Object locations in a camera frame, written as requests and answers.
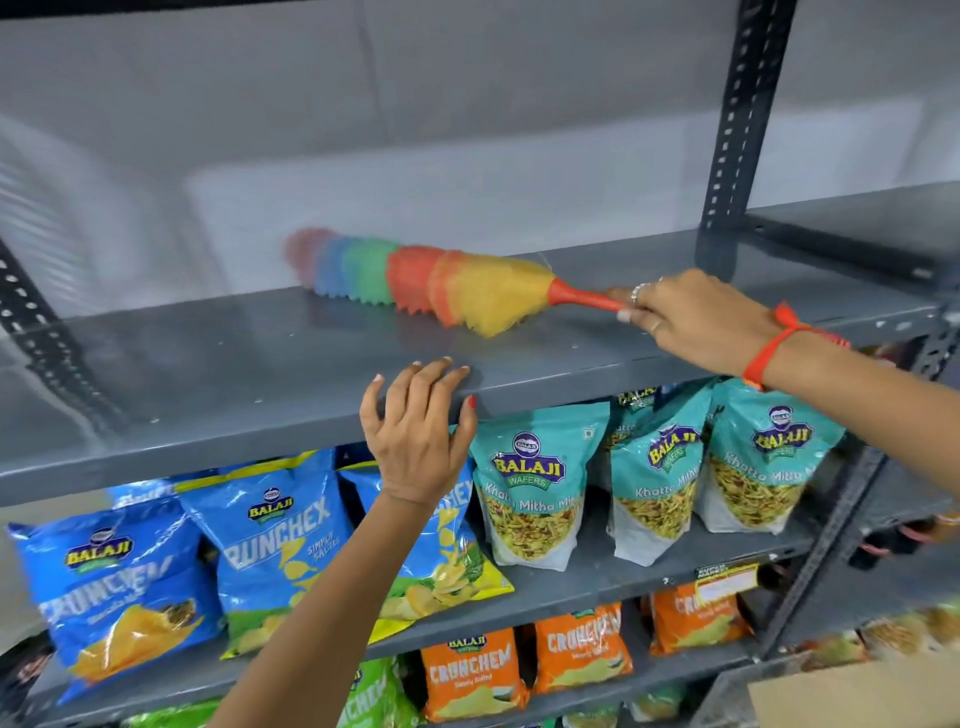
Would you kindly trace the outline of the person's left hand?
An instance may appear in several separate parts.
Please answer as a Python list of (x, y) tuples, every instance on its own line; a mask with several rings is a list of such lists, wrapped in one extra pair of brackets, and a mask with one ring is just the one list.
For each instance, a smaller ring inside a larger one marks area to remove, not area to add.
[(378, 463), (384, 496), (430, 516), (461, 471), (450, 468), (450, 414), (472, 368), (455, 365), (450, 401), (420, 401), (419, 371), (427, 364), (415, 361), (392, 381), (383, 375), (379, 410), (384, 424), (376, 442), (366, 445)]

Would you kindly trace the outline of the rainbow feather duster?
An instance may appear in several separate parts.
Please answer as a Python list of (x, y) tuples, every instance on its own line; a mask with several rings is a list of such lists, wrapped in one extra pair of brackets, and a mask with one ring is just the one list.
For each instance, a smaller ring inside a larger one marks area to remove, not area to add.
[(302, 286), (330, 299), (434, 316), (486, 338), (549, 308), (618, 312), (620, 302), (575, 288), (543, 264), (515, 257), (404, 245), (320, 227), (291, 234), (284, 257)]

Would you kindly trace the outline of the person's left forearm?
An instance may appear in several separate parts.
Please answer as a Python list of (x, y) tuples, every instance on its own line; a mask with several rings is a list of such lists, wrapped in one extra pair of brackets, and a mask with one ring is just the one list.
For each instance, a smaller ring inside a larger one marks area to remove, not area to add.
[(336, 728), (381, 606), (434, 509), (382, 493), (206, 728)]

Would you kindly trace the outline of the person's right forearm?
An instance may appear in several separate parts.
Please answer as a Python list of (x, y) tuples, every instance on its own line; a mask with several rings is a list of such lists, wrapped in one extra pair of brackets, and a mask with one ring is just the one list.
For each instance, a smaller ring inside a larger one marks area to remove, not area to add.
[(960, 391), (801, 332), (766, 369), (792, 395), (960, 503)]

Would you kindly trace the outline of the teal snack mix packet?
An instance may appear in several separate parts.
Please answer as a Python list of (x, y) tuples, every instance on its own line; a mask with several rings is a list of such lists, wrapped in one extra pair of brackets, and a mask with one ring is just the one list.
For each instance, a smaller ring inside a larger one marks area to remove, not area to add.
[(609, 399), (609, 417), (601, 448), (610, 451), (623, 441), (641, 434), (655, 414), (662, 388), (644, 387)]
[(582, 523), (587, 467), (610, 415), (601, 400), (478, 423), (469, 453), (496, 564), (567, 569)]
[(714, 381), (656, 398), (609, 452), (607, 531), (615, 558), (650, 567), (690, 529)]
[(712, 389), (694, 512), (711, 533), (783, 532), (846, 429), (798, 397), (739, 378)]

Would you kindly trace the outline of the blue chips packet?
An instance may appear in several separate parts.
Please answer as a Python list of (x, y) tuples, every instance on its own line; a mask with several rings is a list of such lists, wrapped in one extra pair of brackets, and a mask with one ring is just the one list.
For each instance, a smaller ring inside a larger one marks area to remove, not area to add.
[(467, 460), (393, 579), (371, 630), (371, 645), (438, 613), (514, 592), (467, 519), (473, 494), (474, 464)]
[(334, 449), (223, 467), (174, 493), (218, 552), (222, 660), (262, 649), (354, 533)]
[(169, 477), (135, 481), (105, 489), (112, 509), (120, 509), (153, 501), (166, 501), (176, 496), (178, 487), (197, 481), (205, 483), (218, 477), (214, 470), (202, 470)]
[(174, 496), (6, 533), (68, 674), (59, 705), (223, 629), (203, 534)]

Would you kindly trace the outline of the red wrist thread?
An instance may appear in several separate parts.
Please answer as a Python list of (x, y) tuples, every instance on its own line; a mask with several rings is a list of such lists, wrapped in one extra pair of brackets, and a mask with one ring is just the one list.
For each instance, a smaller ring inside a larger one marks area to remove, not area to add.
[(779, 327), (779, 332), (761, 348), (754, 358), (750, 360), (749, 364), (741, 375), (743, 382), (747, 383), (750, 385), (750, 387), (757, 391), (766, 392), (769, 390), (764, 379), (766, 369), (773, 360), (775, 354), (778, 352), (780, 346), (782, 346), (790, 337), (795, 334), (815, 334), (822, 339), (829, 341), (833, 345), (844, 349), (851, 348), (851, 343), (838, 334), (826, 331), (822, 328), (811, 326), (810, 324), (801, 321), (796, 312), (786, 301), (782, 301), (779, 305), (772, 309), (772, 320)]

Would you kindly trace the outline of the grey metal shelving rack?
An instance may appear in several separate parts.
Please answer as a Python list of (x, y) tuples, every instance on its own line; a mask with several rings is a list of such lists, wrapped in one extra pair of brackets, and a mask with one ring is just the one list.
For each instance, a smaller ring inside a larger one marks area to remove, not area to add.
[[(894, 364), (960, 391), (960, 180), (770, 205), (746, 222), (791, 250), (932, 295), (930, 324), (916, 314), (880, 318), (872, 341)], [(770, 621), (758, 631), (759, 656), (717, 677), (690, 728), (760, 728), (748, 684), (798, 673), (802, 643), (960, 597), (960, 537), (869, 571), (847, 565), (864, 531), (954, 511), (959, 501), (860, 443), (827, 464), (826, 478), (822, 532), (784, 572), (784, 590), (774, 592), (763, 615)]]
[(705, 375), (574, 306), (322, 299), (299, 230), (700, 266), (871, 345), (934, 297), (747, 214), (955, 181), (960, 0), (0, 0), (0, 508), (358, 441), (418, 358), (484, 418)]

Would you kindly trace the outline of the orange chips packet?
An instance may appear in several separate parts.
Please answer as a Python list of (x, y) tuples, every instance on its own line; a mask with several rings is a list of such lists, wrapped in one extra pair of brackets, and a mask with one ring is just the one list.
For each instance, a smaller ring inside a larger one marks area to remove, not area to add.
[(753, 636), (736, 595), (702, 601), (694, 584), (653, 593), (650, 654), (665, 657), (685, 650), (711, 648)]
[(419, 651), (428, 722), (493, 717), (526, 708), (530, 692), (513, 627), (458, 637)]
[(619, 601), (535, 622), (532, 694), (549, 695), (632, 674), (621, 626)]

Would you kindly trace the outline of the green chips packet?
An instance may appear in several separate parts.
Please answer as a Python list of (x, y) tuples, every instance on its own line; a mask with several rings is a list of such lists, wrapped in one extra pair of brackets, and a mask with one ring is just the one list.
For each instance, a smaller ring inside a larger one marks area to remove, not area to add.
[(220, 702), (214, 698), (142, 712), (124, 719), (119, 728), (206, 728)]
[(358, 666), (336, 728), (421, 728), (422, 717), (406, 695), (398, 657)]

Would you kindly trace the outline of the yellow shelf price label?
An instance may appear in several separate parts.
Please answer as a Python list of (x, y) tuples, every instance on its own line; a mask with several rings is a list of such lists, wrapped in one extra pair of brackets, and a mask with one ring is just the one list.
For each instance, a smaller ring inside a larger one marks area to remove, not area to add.
[(733, 598), (759, 586), (760, 564), (724, 565), (694, 581), (694, 594), (700, 603)]

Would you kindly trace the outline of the dark bottles with red bands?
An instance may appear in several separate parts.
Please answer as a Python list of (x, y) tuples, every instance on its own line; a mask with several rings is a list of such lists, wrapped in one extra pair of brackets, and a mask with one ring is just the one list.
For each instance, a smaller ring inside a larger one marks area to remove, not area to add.
[(884, 559), (911, 556), (933, 544), (960, 537), (960, 509), (864, 531), (846, 564), (869, 572)]

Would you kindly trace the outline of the clear snack mix packet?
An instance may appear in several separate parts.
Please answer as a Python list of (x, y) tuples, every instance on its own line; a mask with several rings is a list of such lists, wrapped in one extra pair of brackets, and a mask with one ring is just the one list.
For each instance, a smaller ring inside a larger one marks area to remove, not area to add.
[(870, 620), (859, 636), (874, 660), (914, 657), (932, 650), (930, 632), (918, 613), (902, 613)]
[(870, 661), (869, 650), (854, 629), (810, 639), (798, 647), (804, 673)]
[(929, 634), (941, 648), (960, 651), (960, 596), (923, 610), (922, 616)]

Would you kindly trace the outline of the dark snack packet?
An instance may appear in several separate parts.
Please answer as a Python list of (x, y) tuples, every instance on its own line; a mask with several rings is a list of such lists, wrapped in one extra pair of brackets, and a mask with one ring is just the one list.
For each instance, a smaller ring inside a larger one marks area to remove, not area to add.
[(0, 654), (0, 718), (20, 710), (54, 654), (55, 648), (46, 630)]

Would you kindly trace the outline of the brown cardboard box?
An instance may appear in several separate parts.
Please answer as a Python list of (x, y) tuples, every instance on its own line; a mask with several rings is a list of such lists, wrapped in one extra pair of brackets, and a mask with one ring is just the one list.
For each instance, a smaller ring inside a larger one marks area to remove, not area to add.
[(960, 728), (960, 653), (796, 673), (748, 691), (759, 728)]

